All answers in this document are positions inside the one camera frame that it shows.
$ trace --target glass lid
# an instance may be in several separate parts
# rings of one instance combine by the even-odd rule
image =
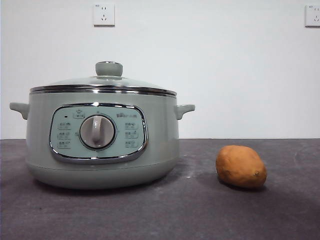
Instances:
[[[123,66],[114,61],[100,61],[95,64],[97,76],[73,78],[57,81],[46,86],[37,86],[30,89],[31,93],[64,93],[64,92],[96,92],[112,93],[114,91],[131,91],[133,94],[159,94],[176,96],[174,91],[163,89],[160,86],[122,77]]]

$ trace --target sage green pot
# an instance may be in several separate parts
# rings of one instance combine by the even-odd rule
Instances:
[[[178,120],[194,105],[176,93],[121,77],[122,65],[96,64],[97,76],[30,90],[10,103],[27,120],[26,163],[39,181],[69,189],[151,182],[179,158]]]

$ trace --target white knob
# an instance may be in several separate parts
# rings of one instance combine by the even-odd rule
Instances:
[[[90,148],[106,147],[115,136],[113,123],[105,116],[94,115],[88,117],[80,127],[80,137]]]

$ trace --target stainless steel rim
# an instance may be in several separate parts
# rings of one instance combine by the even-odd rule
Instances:
[[[150,92],[150,91],[135,91],[135,90],[108,90],[108,89],[56,89],[56,90],[39,90],[32,91],[30,95],[34,94],[59,94],[59,93],[93,93],[93,94],[133,94],[133,95],[152,95],[152,96],[162,96],[176,99],[176,95]]]
[[[37,86],[30,89],[30,93],[36,93],[42,91],[42,93],[50,93],[50,91],[69,91],[72,93],[80,92],[82,90],[99,90],[99,91],[134,91],[142,93],[155,93],[155,94],[165,94],[176,96],[175,91],[152,88],[152,87],[136,87],[136,86],[121,86],[121,85],[83,85],[83,84],[74,84],[74,85],[51,85],[51,86]]]

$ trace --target wall socket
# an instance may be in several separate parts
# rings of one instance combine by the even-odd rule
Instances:
[[[94,26],[114,26],[115,25],[115,5],[95,4],[93,6]]]
[[[320,5],[305,6],[305,26],[320,27]]]

